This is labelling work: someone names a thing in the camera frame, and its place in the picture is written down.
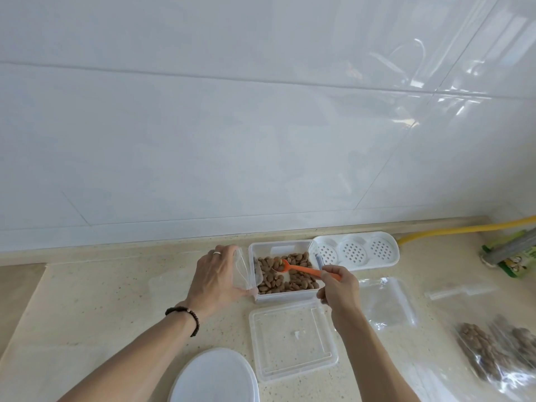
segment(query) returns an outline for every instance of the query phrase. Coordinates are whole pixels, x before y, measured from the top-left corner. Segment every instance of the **white round lid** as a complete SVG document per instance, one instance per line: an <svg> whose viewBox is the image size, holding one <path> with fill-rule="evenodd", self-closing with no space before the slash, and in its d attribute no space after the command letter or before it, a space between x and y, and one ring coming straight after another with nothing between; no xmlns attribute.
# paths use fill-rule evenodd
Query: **white round lid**
<svg viewBox="0 0 536 402"><path fill-rule="evenodd" d="M178 374L168 402L259 402L251 365L228 348L212 348L194 357Z"/></svg>

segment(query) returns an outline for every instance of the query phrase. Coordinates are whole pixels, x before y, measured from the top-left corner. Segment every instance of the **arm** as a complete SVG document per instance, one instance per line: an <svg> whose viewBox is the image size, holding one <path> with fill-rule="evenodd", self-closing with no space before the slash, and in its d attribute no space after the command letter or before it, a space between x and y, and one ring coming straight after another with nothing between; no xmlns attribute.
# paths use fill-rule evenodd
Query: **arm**
<svg viewBox="0 0 536 402"><path fill-rule="evenodd" d="M363 402L419 402L361 311L358 279L342 266L324 270L342 276L338 282L323 273L325 287L317 296L332 308L333 325L343 339Z"/></svg>
<svg viewBox="0 0 536 402"><path fill-rule="evenodd" d="M213 313L244 296L233 287L236 246L218 245L199 259L186 300L203 324ZM186 312L172 312L84 378L58 402L146 402L169 364L196 328Z"/></svg>

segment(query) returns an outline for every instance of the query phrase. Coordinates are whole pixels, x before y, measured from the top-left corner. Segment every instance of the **beige countertop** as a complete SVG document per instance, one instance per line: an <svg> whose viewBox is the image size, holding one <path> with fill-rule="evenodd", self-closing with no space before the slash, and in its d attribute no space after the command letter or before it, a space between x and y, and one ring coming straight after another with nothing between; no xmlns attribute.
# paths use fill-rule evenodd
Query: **beige countertop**
<svg viewBox="0 0 536 402"><path fill-rule="evenodd" d="M474 376L424 296L431 284L475 272L524 305L515 313L527 314L535 306L527 284L482 266L481 243L477 234L426 238L403 246L396 266L356 274L359 278L392 276L403 282L418 324L388 328L379 336L423 401L504 398ZM114 259L49 264L0 362L0 401L55 401L183 299L197 259L209 249L181 247L155 254L145 246L137 255L116 253ZM181 368L209 348L235 350L254 367L248 316L258 307L251 297L244 298L204 324L171 364L152 401L166 401ZM530 314L525 318L530 321ZM533 317L529 326L533 332L535 325ZM260 384L261 401L359 401L343 343L335 331L333 335L339 351L337 365Z"/></svg>

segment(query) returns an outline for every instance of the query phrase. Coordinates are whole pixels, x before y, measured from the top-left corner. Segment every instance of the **food package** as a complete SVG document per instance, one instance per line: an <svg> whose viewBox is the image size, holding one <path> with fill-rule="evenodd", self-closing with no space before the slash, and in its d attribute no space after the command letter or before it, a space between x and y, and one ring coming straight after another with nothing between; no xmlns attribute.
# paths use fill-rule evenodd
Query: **food package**
<svg viewBox="0 0 536 402"><path fill-rule="evenodd" d="M473 372L512 400L530 400L536 384L536 337L503 314L500 289L473 281L445 285L426 296Z"/></svg>

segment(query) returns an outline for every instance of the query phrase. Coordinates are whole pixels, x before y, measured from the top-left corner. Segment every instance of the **yellow hose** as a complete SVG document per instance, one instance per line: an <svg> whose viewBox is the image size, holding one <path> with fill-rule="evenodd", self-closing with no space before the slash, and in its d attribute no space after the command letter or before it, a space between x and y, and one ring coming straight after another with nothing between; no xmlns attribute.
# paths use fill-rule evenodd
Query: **yellow hose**
<svg viewBox="0 0 536 402"><path fill-rule="evenodd" d="M439 230L423 231L421 233L408 234L397 240L398 245L407 243L408 241L417 240L423 237L432 237L434 235L460 234L460 233L476 233L477 231L493 231L502 230L504 228L512 228L522 226L524 224L536 223L536 216L526 217L524 219L509 221L499 224L484 224L483 226L470 226L458 228L441 228Z"/></svg>

